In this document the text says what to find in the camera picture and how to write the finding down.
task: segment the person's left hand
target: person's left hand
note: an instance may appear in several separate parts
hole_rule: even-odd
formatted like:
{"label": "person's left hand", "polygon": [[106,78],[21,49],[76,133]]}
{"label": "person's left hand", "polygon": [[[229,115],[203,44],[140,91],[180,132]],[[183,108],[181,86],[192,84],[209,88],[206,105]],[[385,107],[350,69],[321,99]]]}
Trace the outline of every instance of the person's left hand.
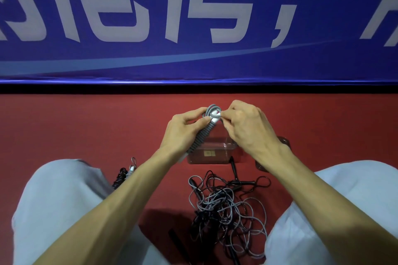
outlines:
{"label": "person's left hand", "polygon": [[207,107],[201,107],[182,114],[176,114],[167,124],[159,149],[164,150],[166,153],[171,153],[173,162],[177,162],[184,155],[195,140],[196,134],[210,122],[211,117],[206,116],[192,124],[189,123],[200,117],[202,113],[206,112],[206,109]]}

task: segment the light gray pants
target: light gray pants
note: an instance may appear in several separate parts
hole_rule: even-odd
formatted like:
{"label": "light gray pants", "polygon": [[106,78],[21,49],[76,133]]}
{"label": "light gray pants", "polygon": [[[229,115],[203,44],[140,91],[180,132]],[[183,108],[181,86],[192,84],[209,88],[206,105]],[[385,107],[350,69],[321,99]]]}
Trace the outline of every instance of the light gray pants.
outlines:
{"label": "light gray pants", "polygon": [[[100,169],[82,160],[56,160],[40,167],[26,184],[12,218],[14,265],[31,265],[113,188]],[[169,263],[136,226],[118,265]]]}

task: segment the forearm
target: forearm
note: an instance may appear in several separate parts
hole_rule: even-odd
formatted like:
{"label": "forearm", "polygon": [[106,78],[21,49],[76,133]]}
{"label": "forearm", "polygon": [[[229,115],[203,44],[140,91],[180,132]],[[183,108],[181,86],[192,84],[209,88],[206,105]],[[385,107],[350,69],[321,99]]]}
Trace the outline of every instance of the forearm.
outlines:
{"label": "forearm", "polygon": [[283,184],[340,264],[392,264],[398,240],[281,147],[269,171]]}
{"label": "forearm", "polygon": [[158,150],[117,191],[58,238],[34,264],[110,264],[173,162],[168,152]]}

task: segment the jump rope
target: jump rope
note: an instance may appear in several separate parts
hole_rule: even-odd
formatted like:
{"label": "jump rope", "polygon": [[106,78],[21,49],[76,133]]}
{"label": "jump rope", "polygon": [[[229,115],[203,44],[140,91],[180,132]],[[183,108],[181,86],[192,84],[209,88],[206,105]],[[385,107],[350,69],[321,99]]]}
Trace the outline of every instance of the jump rope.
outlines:
{"label": "jump rope", "polygon": [[[198,132],[193,144],[181,157],[180,162],[205,141],[210,131],[221,119],[221,108],[215,104],[210,105],[203,114],[204,116],[210,116],[212,119],[205,128]],[[120,169],[113,183],[114,189],[117,189],[135,171],[136,159],[132,157],[131,161],[133,165],[129,170],[124,167]],[[260,176],[255,181],[241,181],[238,179],[233,157],[230,158],[230,163],[234,173],[234,179],[231,181],[226,181],[211,170],[207,171],[203,178],[193,175],[188,179],[188,184],[192,188],[188,201],[196,214],[190,228],[190,236],[193,241],[201,243],[202,262],[205,261],[216,243],[223,246],[225,255],[233,260],[234,265],[240,264],[239,258],[244,255],[249,255],[254,259],[265,257],[264,250],[262,253],[255,253],[251,250],[253,236],[262,234],[265,238],[268,237],[265,227],[267,222],[265,207],[258,199],[244,198],[244,196],[254,191],[256,187],[271,186],[271,180],[266,176]],[[261,179],[266,180],[266,184],[259,184]],[[251,186],[251,188],[244,190],[243,186]],[[193,193],[197,197],[196,204],[191,200]],[[254,200],[261,206],[264,212],[264,221],[254,215],[249,200]],[[254,228],[255,222],[260,224],[260,228]],[[193,264],[175,232],[170,230],[169,235],[184,259],[189,264]]]}

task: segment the person's right hand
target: person's right hand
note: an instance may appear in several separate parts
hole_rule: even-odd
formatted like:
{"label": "person's right hand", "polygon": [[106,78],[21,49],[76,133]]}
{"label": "person's right hand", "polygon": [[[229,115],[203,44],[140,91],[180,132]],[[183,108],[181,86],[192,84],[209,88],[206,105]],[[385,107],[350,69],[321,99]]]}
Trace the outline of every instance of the person's right hand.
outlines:
{"label": "person's right hand", "polygon": [[231,138],[266,169],[285,149],[260,108],[235,100],[221,117]]}

